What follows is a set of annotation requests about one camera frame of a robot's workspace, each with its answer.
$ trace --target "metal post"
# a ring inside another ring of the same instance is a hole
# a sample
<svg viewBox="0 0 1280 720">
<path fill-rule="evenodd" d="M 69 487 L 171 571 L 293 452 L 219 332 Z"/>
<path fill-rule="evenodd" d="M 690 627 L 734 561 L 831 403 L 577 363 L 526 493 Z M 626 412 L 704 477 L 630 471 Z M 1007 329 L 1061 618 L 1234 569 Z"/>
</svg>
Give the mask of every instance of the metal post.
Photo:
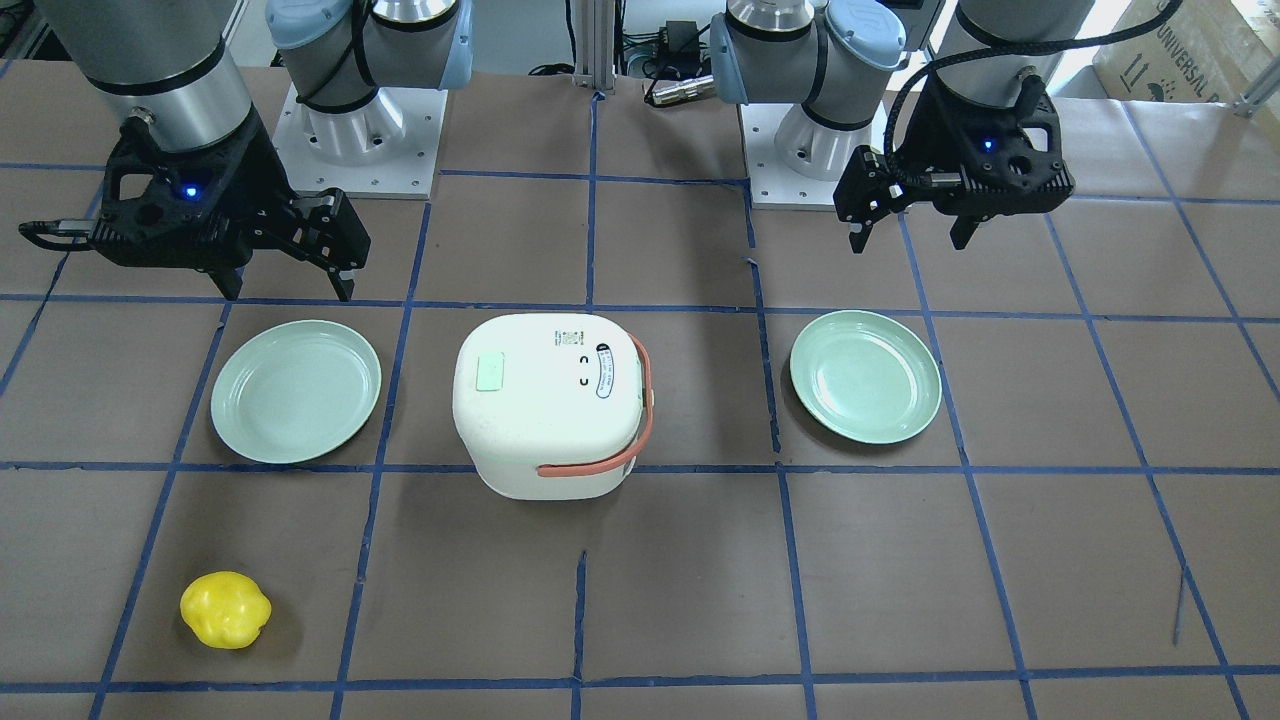
<svg viewBox="0 0 1280 720">
<path fill-rule="evenodd" d="M 577 51 L 573 82 L 600 92 L 613 92 L 613 0 L 579 0 Z"/>
<path fill-rule="evenodd" d="M 1275 95 L 1276 90 L 1280 90 L 1280 56 L 1274 58 L 1267 69 L 1258 76 L 1258 79 L 1244 88 L 1233 105 L 1235 114 L 1242 118 L 1252 118 Z"/>
</svg>

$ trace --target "white box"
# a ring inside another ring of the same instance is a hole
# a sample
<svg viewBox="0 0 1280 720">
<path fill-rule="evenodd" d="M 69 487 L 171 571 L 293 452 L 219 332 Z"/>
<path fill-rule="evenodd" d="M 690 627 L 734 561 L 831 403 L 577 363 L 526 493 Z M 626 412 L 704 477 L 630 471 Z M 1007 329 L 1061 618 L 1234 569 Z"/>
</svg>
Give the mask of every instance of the white box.
<svg viewBox="0 0 1280 720">
<path fill-rule="evenodd" d="M 648 352 L 595 315 L 494 318 L 458 352 L 453 423 L 499 495 L 602 496 L 622 483 L 653 430 Z"/>
</svg>

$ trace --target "round plate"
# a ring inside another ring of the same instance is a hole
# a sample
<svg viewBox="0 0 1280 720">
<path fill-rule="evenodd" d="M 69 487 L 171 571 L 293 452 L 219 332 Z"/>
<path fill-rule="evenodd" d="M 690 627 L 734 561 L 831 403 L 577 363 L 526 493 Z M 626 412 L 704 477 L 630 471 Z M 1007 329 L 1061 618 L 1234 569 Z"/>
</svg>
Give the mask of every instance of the round plate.
<svg viewBox="0 0 1280 720">
<path fill-rule="evenodd" d="M 319 457 L 356 434 L 383 370 L 356 331 L 328 320 L 274 327 L 237 350 L 214 382 L 214 429 L 259 462 Z"/>
<path fill-rule="evenodd" d="M 942 400 L 938 364 L 920 338 L 863 310 L 809 323 L 791 347 L 791 382 L 819 423 L 876 445 L 918 434 Z"/>
</svg>

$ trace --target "yellow fruit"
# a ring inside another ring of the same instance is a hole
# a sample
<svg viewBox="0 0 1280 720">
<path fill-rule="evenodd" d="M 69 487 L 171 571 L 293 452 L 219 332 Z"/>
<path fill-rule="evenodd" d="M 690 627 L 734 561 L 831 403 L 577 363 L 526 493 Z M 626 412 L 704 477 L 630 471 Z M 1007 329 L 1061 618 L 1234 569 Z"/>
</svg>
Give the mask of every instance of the yellow fruit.
<svg viewBox="0 0 1280 720">
<path fill-rule="evenodd" d="M 179 609 L 200 642 L 221 650 L 248 647 L 271 616 L 271 601 L 257 583 L 230 570 L 196 578 Z"/>
</svg>

